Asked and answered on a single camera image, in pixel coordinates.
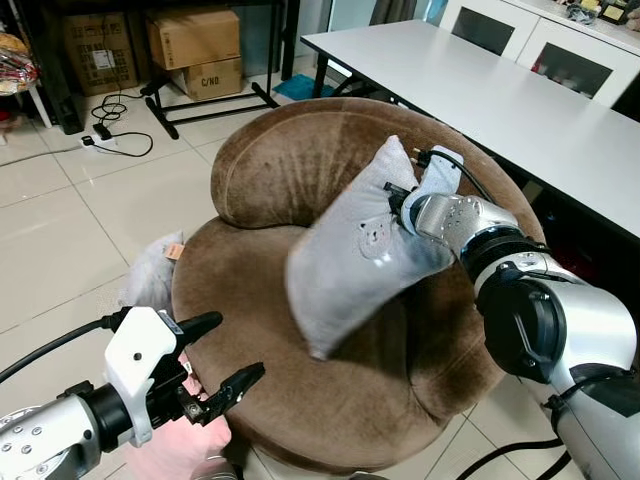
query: power strip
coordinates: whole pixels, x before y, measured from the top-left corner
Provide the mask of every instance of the power strip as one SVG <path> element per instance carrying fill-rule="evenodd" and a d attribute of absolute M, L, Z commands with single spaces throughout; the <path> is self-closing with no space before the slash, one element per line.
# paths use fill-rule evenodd
<path fill-rule="evenodd" d="M 79 140 L 79 142 L 80 142 L 80 145 L 82 145 L 85 149 L 94 150 L 99 153 L 110 153 L 110 152 L 107 152 L 105 150 L 102 150 L 100 148 L 95 148 L 95 147 L 104 147 L 104 148 L 108 148 L 109 150 L 117 150 L 118 148 L 118 142 L 116 141 L 115 138 L 111 137 L 108 140 L 102 140 L 100 136 L 95 133 L 93 135 L 85 135 Z"/>

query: cabinet door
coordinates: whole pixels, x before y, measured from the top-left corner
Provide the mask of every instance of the cabinet door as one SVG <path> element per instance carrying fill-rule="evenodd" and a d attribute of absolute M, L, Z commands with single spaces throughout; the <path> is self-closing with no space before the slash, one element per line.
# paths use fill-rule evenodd
<path fill-rule="evenodd" d="M 539 18 L 500 0 L 449 0 L 440 28 L 515 62 Z"/>
<path fill-rule="evenodd" d="M 517 63 L 607 107 L 640 72 L 640 57 L 545 19 Z"/>

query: tile floor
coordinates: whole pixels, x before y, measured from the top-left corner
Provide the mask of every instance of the tile floor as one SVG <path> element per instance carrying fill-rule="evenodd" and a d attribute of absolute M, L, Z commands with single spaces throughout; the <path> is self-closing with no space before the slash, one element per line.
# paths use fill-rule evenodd
<path fill-rule="evenodd" d="M 167 102 L 184 101 L 166 88 L 163 97 Z M 85 108 L 100 99 L 88 99 Z M 151 134 L 155 147 L 150 155 L 132 159 L 77 150 L 0 167 L 0 368 L 116 309 L 123 275 L 145 245 L 178 229 L 191 233 L 216 215 L 209 196 L 216 152 L 226 137 L 266 111 L 187 124 L 179 127 L 176 141 L 142 101 L 125 101 L 129 111 L 111 129 Z M 0 147 L 0 165 L 72 147 L 80 136 L 65 136 L 56 127 L 46 129 L 39 121 L 26 120 L 7 134 L 9 144 Z M 143 150 L 144 142 L 134 139 L 119 148 Z M 83 379 L 100 384 L 101 352 L 109 338 L 104 332 L 92 333 L 11 378 L 0 386 L 0 414 L 50 401 L 61 388 Z M 426 450 L 382 474 L 392 480 L 454 479 L 496 446 L 552 437 L 523 387 L 505 379 L 474 409 L 454 418 Z M 533 480 L 560 454 L 560 449 L 511 454 L 486 466 L 473 480 Z M 335 480 L 281 465 L 253 450 L 245 475 L 247 480 Z M 133 476 L 116 451 L 85 478 Z M 572 464 L 557 478 L 582 477 Z"/>

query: blue mat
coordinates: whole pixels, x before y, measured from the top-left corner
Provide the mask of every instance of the blue mat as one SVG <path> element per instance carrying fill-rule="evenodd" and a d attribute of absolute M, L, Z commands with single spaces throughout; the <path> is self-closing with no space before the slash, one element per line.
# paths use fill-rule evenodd
<path fill-rule="evenodd" d="M 298 74 L 291 77 L 289 80 L 282 82 L 273 89 L 280 95 L 289 97 L 292 100 L 307 100 L 313 98 L 313 79 L 306 75 Z M 333 93 L 333 88 L 329 85 L 322 86 L 321 97 L 330 97 Z"/>

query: brown velvet chair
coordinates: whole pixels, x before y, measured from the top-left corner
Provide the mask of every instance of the brown velvet chair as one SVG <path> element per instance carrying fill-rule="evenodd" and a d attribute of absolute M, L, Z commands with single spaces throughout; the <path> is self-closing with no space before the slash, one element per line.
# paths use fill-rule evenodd
<path fill-rule="evenodd" d="M 348 474 L 398 463 L 502 377 L 458 264 L 380 308 L 330 361 L 307 353 L 285 292 L 287 251 L 392 134 L 408 152 L 441 144 L 461 153 L 523 230 L 543 241 L 529 204 L 498 165 L 417 113 L 365 99 L 311 100 L 232 135 L 211 178 L 219 217 L 187 242 L 174 275 L 174 311 L 179 320 L 224 315 L 188 351 L 207 391 L 264 362 L 266 375 L 228 418 L 254 445 L 301 468 Z M 477 192 L 463 180 L 459 193 Z"/>

